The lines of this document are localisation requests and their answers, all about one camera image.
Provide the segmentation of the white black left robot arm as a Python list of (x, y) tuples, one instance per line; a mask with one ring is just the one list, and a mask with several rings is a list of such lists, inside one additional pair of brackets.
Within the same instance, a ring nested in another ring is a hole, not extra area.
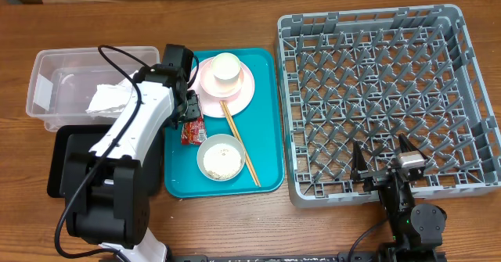
[(190, 66), (142, 67), (127, 78), (128, 101), (109, 131), (87, 153), (69, 155), (60, 187), (66, 206), (54, 237), (60, 256), (167, 260), (168, 247), (148, 227), (143, 163), (161, 128), (200, 115), (190, 72)]

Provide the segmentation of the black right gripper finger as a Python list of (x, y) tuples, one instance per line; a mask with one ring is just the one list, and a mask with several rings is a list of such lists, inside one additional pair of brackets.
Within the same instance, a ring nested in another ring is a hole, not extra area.
[(400, 145), (400, 153), (417, 151), (424, 157), (426, 163), (427, 157), (410, 140), (408, 140), (408, 138), (404, 134), (400, 134), (398, 136), (398, 142)]
[(361, 147), (357, 141), (353, 141), (351, 172), (358, 173), (367, 170), (367, 164), (363, 157)]

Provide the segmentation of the red snack wrapper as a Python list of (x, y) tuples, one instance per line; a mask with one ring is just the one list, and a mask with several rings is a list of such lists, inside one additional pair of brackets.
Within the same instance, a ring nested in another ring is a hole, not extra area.
[(201, 145), (207, 139), (207, 130), (204, 117), (200, 116), (195, 121), (183, 124), (181, 133), (182, 145)]

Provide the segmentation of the grey bowl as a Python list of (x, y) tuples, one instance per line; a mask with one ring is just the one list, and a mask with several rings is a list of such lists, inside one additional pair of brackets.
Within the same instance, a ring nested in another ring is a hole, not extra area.
[(231, 135), (212, 135), (199, 147), (196, 155), (200, 172), (212, 181), (229, 181), (245, 164), (243, 145)]

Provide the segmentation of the white tissue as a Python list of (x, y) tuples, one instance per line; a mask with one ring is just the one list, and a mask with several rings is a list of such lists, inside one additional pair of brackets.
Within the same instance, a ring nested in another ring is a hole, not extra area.
[(132, 92), (133, 86), (127, 78), (117, 84), (98, 84), (85, 112), (93, 116), (117, 118)]

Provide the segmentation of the white cooked rice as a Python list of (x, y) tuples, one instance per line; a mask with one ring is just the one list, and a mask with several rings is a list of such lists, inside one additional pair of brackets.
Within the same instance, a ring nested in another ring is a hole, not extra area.
[(220, 143), (211, 146), (203, 156), (206, 173), (216, 180), (228, 180), (240, 171), (243, 161), (232, 145)]

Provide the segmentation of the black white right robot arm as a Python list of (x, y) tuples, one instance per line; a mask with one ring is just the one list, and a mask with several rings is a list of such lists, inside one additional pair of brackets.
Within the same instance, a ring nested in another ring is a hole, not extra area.
[(443, 243), (447, 213), (439, 206), (415, 202), (410, 184), (424, 176), (427, 157), (403, 134), (398, 136), (397, 163), (371, 171), (357, 141), (353, 142), (350, 178), (361, 181), (365, 192), (376, 191), (386, 218), (360, 235), (351, 246), (347, 260), (355, 261), (357, 245), (372, 231), (389, 223), (393, 242), (380, 244), (372, 261), (446, 262), (437, 247)]

